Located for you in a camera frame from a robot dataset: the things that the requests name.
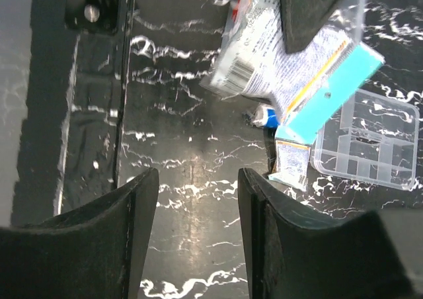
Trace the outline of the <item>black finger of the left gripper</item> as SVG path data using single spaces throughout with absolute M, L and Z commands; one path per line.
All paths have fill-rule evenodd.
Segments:
M 311 43 L 342 0 L 280 0 L 282 32 L 288 54 Z

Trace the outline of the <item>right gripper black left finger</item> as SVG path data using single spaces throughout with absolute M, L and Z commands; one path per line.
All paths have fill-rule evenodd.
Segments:
M 146 169 L 40 224 L 1 229 L 2 298 L 136 298 L 159 194 Z

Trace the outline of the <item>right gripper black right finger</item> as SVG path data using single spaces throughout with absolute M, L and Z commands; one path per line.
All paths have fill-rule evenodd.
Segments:
M 249 168 L 237 191 L 251 298 L 419 297 L 418 210 L 334 219 Z

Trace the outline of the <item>teal topped cotton swab bag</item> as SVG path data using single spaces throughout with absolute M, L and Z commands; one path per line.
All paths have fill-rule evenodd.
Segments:
M 342 0 L 306 49 L 285 50 L 280 0 L 231 0 L 220 54 L 202 85 L 269 101 L 306 143 L 384 62 L 362 42 L 367 0 Z

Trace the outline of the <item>teal topped packet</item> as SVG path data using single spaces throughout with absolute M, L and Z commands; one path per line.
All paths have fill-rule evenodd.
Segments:
M 276 160 L 268 178 L 305 192 L 311 144 L 286 126 L 278 126 L 274 139 Z

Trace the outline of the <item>blue white bandage roll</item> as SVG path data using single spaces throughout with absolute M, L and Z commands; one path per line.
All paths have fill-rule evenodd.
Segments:
M 245 117 L 258 128 L 275 129 L 280 125 L 274 107 L 267 104 L 259 104 L 253 111 L 247 111 Z

